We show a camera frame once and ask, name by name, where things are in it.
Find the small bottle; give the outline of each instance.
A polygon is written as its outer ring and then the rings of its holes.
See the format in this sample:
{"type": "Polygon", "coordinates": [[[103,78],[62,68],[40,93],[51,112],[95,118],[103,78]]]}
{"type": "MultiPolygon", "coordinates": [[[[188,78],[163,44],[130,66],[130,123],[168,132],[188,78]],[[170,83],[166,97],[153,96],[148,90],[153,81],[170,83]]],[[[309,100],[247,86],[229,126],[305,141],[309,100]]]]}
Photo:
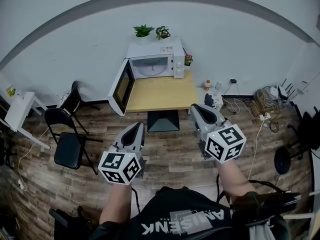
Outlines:
{"type": "Polygon", "coordinates": [[[214,92],[213,92],[213,96],[217,96],[219,94],[221,88],[221,82],[216,82],[215,88],[214,88],[214,92]]]}
{"type": "Polygon", "coordinates": [[[203,89],[205,91],[209,91],[210,88],[210,80],[205,81],[203,89]]]}

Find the black t-shirt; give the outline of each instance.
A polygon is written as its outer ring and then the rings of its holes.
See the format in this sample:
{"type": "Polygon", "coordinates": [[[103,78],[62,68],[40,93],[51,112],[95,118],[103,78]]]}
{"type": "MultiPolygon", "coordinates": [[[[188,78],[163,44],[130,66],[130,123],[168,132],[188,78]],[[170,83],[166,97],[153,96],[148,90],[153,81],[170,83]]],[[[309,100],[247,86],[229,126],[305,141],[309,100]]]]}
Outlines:
{"type": "MultiPolygon", "coordinates": [[[[282,236],[288,231],[285,222],[282,236]]],[[[187,188],[156,194],[140,214],[126,224],[104,222],[90,240],[122,239],[249,239],[249,230],[232,228],[230,209],[187,188]]]]}

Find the wooden table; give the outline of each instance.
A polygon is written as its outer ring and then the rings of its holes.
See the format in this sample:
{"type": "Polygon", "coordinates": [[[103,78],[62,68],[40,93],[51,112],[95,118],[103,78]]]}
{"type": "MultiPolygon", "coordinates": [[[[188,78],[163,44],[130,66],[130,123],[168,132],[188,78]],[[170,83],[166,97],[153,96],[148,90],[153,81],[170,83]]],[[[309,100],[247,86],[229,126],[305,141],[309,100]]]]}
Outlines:
{"type": "Polygon", "coordinates": [[[173,76],[137,79],[134,82],[126,112],[189,109],[198,103],[198,94],[191,71],[184,78],[173,76]]]}
{"type": "Polygon", "coordinates": [[[30,140],[49,150],[50,146],[44,144],[37,138],[35,138],[30,132],[22,128],[22,125],[29,114],[30,109],[33,109],[37,114],[41,116],[41,112],[36,109],[34,103],[37,103],[44,111],[47,107],[36,97],[34,92],[27,91],[22,96],[14,97],[11,106],[5,116],[5,121],[14,132],[20,132],[30,140]]]}

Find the open microwave door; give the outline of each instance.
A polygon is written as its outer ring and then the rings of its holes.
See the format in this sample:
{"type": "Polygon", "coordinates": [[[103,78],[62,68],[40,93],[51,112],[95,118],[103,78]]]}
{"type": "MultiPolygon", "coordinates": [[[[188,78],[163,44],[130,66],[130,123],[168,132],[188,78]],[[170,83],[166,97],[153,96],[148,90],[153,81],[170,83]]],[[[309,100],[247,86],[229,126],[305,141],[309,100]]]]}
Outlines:
{"type": "Polygon", "coordinates": [[[111,107],[120,116],[126,113],[135,80],[129,60],[125,59],[108,94],[111,107]]]}

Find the potted plant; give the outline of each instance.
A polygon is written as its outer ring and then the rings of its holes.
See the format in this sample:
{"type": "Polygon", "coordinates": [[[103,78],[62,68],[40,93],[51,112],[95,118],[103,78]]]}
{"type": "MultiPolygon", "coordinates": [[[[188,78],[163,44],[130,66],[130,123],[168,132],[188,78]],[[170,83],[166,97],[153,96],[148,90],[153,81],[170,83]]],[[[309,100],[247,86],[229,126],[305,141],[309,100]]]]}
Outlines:
{"type": "Polygon", "coordinates": [[[16,88],[13,86],[10,86],[8,89],[6,89],[6,94],[8,95],[9,98],[11,97],[19,97],[20,99],[23,99],[23,92],[21,91],[16,91],[16,88]]]}
{"type": "Polygon", "coordinates": [[[155,30],[156,38],[158,40],[164,40],[171,36],[169,28],[167,26],[160,26],[155,30]]]}
{"type": "Polygon", "coordinates": [[[192,55],[186,53],[184,56],[184,69],[185,70],[190,70],[191,69],[191,62],[194,60],[192,59],[192,55]]]}
{"type": "Polygon", "coordinates": [[[16,93],[16,88],[14,88],[13,86],[10,86],[8,89],[6,89],[6,94],[8,95],[9,98],[14,96],[15,93],[16,93]]]}
{"type": "Polygon", "coordinates": [[[147,25],[141,25],[141,26],[134,26],[135,29],[135,36],[137,37],[137,42],[141,45],[148,43],[147,36],[150,34],[152,30],[154,30],[154,27],[147,27],[147,25]]]}

